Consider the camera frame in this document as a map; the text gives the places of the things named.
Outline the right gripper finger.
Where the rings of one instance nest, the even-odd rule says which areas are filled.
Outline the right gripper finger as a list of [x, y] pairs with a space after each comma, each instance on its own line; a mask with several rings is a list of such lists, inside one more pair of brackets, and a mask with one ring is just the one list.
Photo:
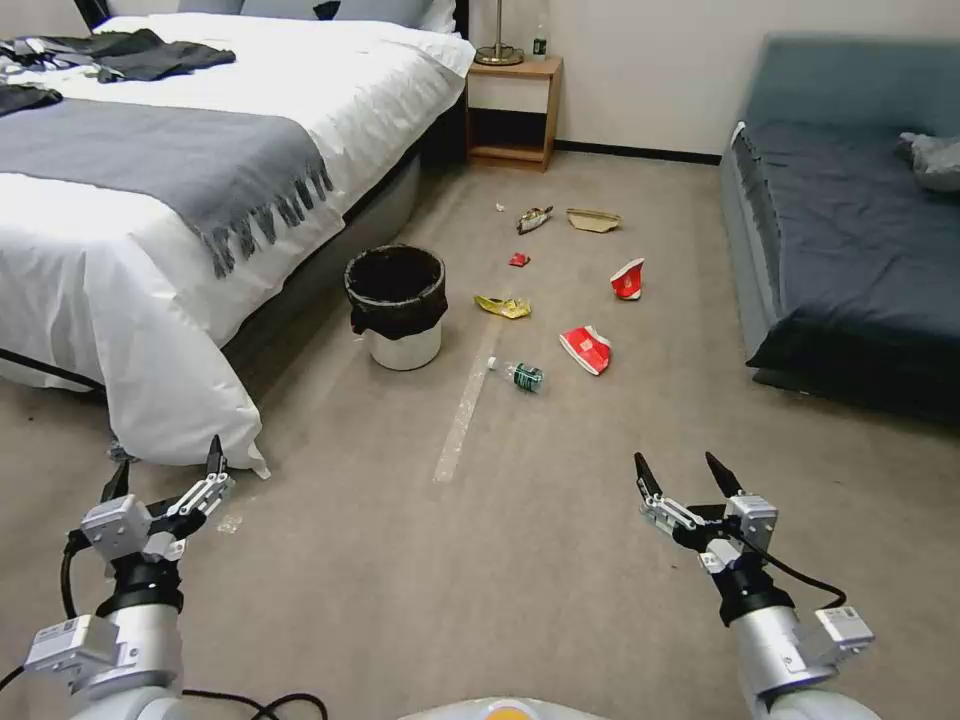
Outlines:
[[734, 472], [725, 466], [712, 452], [705, 453], [707, 466], [725, 498], [732, 498], [742, 494], [742, 486]]
[[661, 531], [672, 534], [676, 528], [694, 531], [699, 527], [696, 516], [684, 505], [666, 496], [641, 452], [633, 455], [641, 498], [641, 512]]

